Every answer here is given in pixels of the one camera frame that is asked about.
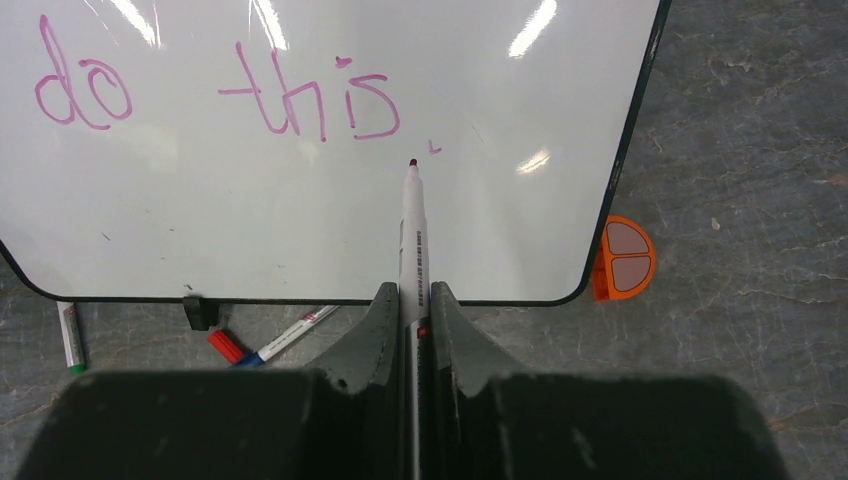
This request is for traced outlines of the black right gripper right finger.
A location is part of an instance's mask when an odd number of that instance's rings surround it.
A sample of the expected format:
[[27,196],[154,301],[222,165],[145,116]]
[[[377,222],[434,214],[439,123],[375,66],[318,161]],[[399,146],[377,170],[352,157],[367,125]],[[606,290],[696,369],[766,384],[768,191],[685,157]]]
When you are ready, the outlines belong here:
[[530,369],[431,287],[437,479],[785,479],[756,402],[714,375]]

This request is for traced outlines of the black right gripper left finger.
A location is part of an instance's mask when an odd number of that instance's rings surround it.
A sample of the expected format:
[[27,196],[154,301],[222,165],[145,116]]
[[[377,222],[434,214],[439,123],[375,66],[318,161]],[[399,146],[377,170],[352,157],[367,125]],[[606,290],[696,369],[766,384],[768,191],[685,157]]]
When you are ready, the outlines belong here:
[[117,371],[72,382],[21,479],[397,479],[398,289],[304,367]]

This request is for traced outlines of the pink whiteboard marker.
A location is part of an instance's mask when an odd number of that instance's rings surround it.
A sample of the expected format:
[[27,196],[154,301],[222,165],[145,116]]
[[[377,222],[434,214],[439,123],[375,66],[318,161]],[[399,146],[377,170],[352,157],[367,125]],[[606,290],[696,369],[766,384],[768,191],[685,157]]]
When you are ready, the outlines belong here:
[[430,282],[424,188],[418,162],[404,182],[399,247],[400,340],[404,398],[404,475],[426,479],[430,470]]

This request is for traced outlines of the white whiteboard black frame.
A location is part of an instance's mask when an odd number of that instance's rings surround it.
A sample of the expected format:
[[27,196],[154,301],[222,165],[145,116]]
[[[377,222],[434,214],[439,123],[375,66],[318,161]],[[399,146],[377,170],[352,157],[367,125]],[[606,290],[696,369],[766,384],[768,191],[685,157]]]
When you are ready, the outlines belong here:
[[5,1],[1,253],[54,300],[587,287],[667,1]]

